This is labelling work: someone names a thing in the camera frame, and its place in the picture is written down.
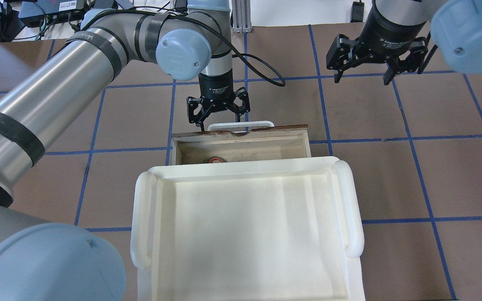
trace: white plastic bin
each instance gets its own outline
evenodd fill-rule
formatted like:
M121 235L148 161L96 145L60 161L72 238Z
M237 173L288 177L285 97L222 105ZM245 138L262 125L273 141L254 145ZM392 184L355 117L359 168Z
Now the white plastic bin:
M335 157L159 166L136 183L139 301L363 301L363 248Z

